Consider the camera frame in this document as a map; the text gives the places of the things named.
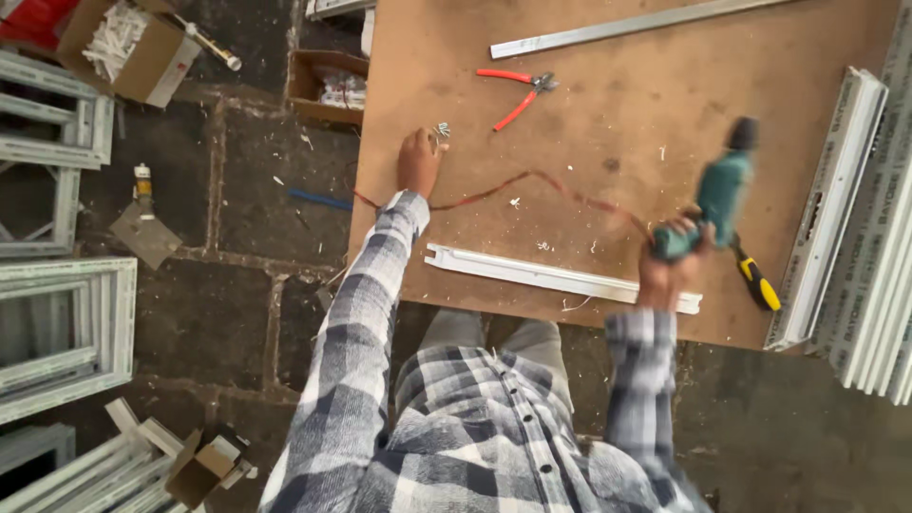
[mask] brown board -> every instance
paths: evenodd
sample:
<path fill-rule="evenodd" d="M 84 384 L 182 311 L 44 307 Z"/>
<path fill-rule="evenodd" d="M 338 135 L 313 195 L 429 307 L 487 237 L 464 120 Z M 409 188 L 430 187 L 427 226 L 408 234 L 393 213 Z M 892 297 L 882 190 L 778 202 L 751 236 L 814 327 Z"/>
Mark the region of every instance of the brown board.
<path fill-rule="evenodd" d="M 395 193 L 402 138 L 446 121 L 451 151 L 431 204 L 458 201 L 537 168 L 655 226 L 692 202 L 700 172 L 720 154 L 731 123 L 750 115 L 761 122 L 761 147 L 738 228 L 744 247 L 778 286 L 845 67 L 879 73 L 896 0 L 800 0 L 490 60 L 491 44 L 687 4 L 379 2 L 358 191 L 387 201 Z M 495 133 L 492 126 L 529 87 L 476 77 L 476 68 L 553 71 L 561 85 Z M 515 198 L 518 208 L 510 203 Z M 373 210 L 356 200 L 351 256 L 373 222 Z M 606 313 L 629 306 L 593 299 L 564 312 L 585 298 L 437 269 L 423 263 L 428 243 L 636 280 L 643 240 L 616 218 L 570 204 L 530 178 L 479 203 L 434 213 L 414 247 L 402 289 L 406 300 L 599 326 Z M 731 251 L 714 255 L 689 291 L 704 299 L 698 315 L 679 316 L 680 338 L 762 346 L 770 315 L 752 302 Z"/>

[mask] yellow-handled screwdriver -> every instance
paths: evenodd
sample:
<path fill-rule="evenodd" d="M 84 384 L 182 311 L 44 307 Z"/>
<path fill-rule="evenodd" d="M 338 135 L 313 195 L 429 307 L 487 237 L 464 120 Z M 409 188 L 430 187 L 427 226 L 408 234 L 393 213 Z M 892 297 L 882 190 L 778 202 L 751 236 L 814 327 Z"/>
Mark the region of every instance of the yellow-handled screwdriver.
<path fill-rule="evenodd" d="M 757 304 L 763 309 L 772 311 L 782 308 L 779 295 L 776 294 L 770 282 L 763 277 L 757 262 L 747 256 L 747 253 L 741 248 L 741 237 L 738 234 L 731 238 L 731 248 L 735 250 L 735 256 L 738 258 L 738 269 L 744 276 L 747 288 L 751 292 L 753 299 L 757 301 Z"/>

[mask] person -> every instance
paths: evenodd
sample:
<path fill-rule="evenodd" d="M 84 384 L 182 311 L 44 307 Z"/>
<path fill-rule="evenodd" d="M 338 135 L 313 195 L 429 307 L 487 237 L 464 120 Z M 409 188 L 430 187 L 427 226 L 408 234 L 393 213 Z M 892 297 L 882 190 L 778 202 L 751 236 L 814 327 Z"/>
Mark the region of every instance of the person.
<path fill-rule="evenodd" d="M 605 442 L 584 455 L 571 423 L 556 324 L 525 320 L 494 354 L 478 313 L 441 309 L 395 388 L 389 352 L 402 275 L 428 224 L 427 198 L 447 148 L 429 131 L 399 152 L 399 192 L 379 209 L 316 339 L 263 512 L 710 511 L 675 464 L 679 292 L 711 250 L 640 262 L 635 311 L 606 319 L 614 362 Z M 684 231 L 687 218 L 670 222 Z"/>

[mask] checkered flannel shirt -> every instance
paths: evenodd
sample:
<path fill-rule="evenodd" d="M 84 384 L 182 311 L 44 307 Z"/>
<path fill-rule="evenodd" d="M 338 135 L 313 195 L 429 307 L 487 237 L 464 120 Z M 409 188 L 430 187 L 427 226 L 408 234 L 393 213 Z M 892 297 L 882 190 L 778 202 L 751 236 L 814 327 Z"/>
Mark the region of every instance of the checkered flannel shirt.
<path fill-rule="evenodd" d="M 399 288 L 429 218 L 410 192 L 378 213 L 323 321 L 261 511 L 710 511 L 673 459 L 667 312 L 606 321 L 615 384 L 606 443 L 587 455 L 554 376 L 510 352 L 419 351 L 399 375 L 389 431 Z"/>

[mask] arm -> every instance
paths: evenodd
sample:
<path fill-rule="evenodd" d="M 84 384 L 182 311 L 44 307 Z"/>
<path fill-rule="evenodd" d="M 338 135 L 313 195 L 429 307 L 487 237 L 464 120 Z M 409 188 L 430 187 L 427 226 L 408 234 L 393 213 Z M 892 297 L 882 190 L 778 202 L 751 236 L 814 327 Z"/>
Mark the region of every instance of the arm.
<path fill-rule="evenodd" d="M 323 320 L 307 384 L 260 500 L 261 511 L 348 511 L 361 477 L 382 447 L 399 289 L 411 247 L 430 219 L 424 198 L 445 149 L 432 151 L 423 129 L 403 142 L 403 191 L 378 212 Z"/>
<path fill-rule="evenodd" d="M 687 223 L 679 220 L 669 224 L 676 229 L 689 229 Z M 709 225 L 702 240 L 714 240 L 713 231 Z M 640 260 L 638 309 L 609 317 L 605 323 L 615 366 L 605 441 L 643 467 L 668 511 L 707 508 L 675 463 L 671 397 L 675 392 L 675 309 L 679 292 L 697 274 L 711 250 L 712 243 L 704 242 L 693 254 L 668 263 L 653 259 L 651 248 L 646 245 Z"/>

